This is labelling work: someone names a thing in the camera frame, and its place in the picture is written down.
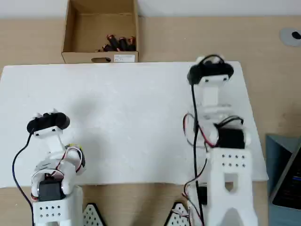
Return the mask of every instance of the open cardboard box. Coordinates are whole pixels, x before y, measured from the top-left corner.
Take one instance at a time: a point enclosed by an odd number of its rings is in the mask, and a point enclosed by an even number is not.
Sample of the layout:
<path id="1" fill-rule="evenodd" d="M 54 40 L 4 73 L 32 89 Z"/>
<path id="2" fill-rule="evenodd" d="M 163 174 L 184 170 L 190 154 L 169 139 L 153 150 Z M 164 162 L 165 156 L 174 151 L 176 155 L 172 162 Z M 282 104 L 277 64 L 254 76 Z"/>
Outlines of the open cardboard box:
<path id="1" fill-rule="evenodd" d="M 65 63 L 138 62 L 136 0 L 69 0 L 62 56 Z M 136 37 L 136 51 L 95 52 L 108 34 Z"/>

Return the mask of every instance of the white foam board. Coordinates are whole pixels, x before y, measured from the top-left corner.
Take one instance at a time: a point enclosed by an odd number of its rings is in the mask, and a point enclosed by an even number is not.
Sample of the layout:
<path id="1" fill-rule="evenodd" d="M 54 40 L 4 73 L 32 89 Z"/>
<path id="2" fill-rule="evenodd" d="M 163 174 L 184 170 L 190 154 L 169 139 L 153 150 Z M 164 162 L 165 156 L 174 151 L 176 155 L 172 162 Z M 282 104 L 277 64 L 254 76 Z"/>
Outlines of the white foam board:
<path id="1" fill-rule="evenodd" d="M 252 134 L 253 180 L 267 173 L 239 62 L 221 91 Z M 184 184 L 193 175 L 193 151 L 182 131 L 191 109 L 187 72 L 191 62 L 6 66 L 0 81 L 0 187 L 15 186 L 12 160 L 26 143 L 35 113 L 53 108 L 69 116 L 62 141 L 82 145 L 87 160 L 79 184 Z M 196 97 L 200 94 L 196 88 Z M 48 147 L 32 138 L 16 162 L 16 176 L 29 186 Z M 198 164 L 204 163 L 198 151 Z"/>

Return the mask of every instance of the white label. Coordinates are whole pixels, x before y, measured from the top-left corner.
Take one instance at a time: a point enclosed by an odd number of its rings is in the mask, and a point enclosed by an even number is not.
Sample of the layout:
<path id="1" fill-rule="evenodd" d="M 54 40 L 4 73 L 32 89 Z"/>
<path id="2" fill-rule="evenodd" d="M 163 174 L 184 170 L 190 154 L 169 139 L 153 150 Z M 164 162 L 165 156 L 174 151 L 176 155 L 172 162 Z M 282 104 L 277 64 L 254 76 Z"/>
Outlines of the white label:
<path id="1" fill-rule="evenodd" d="M 114 55 L 114 62 L 131 63 L 135 62 L 135 55 Z"/>

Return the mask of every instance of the wooden table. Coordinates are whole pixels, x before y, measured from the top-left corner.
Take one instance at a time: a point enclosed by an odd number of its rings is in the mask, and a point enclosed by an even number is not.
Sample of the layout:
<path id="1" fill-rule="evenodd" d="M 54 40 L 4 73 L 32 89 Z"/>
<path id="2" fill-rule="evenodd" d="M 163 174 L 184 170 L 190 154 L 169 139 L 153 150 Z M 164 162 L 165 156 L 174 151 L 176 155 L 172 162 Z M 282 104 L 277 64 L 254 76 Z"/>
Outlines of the wooden table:
<path id="1" fill-rule="evenodd" d="M 301 30 L 301 16 L 157 17 L 139 22 L 141 62 L 194 61 L 210 53 L 241 62 L 263 150 L 266 133 L 301 134 L 301 48 L 284 46 L 279 39 L 283 27 Z M 0 68 L 63 63 L 63 29 L 63 19 L 0 21 Z M 266 186 L 253 184 L 260 226 L 268 225 Z M 84 186 L 84 203 L 96 202 L 108 226 L 162 226 L 181 192 L 182 186 L 169 184 Z M 17 189 L 0 189 L 0 198 L 3 224 L 29 225 L 30 209 Z"/>

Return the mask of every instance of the battery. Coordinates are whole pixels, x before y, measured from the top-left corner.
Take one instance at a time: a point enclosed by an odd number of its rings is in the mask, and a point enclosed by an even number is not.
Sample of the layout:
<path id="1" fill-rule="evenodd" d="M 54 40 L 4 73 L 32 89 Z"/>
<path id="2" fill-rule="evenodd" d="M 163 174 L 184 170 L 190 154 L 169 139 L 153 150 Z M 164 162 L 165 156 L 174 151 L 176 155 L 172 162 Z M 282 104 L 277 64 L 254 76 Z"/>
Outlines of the battery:
<path id="1" fill-rule="evenodd" d="M 104 44 L 103 45 L 103 51 L 104 52 L 111 52 L 111 51 L 114 51 L 112 46 L 108 45 L 108 44 Z"/>
<path id="2" fill-rule="evenodd" d="M 120 46 L 114 35 L 108 34 L 107 39 L 109 40 L 114 51 L 120 51 Z"/>
<path id="3" fill-rule="evenodd" d="M 128 46 L 129 51 L 136 51 L 136 38 L 132 36 L 131 38 L 128 39 L 128 42 L 130 45 Z"/>
<path id="4" fill-rule="evenodd" d="M 127 39 L 125 37 L 119 38 L 119 45 L 121 51 L 128 51 Z"/>

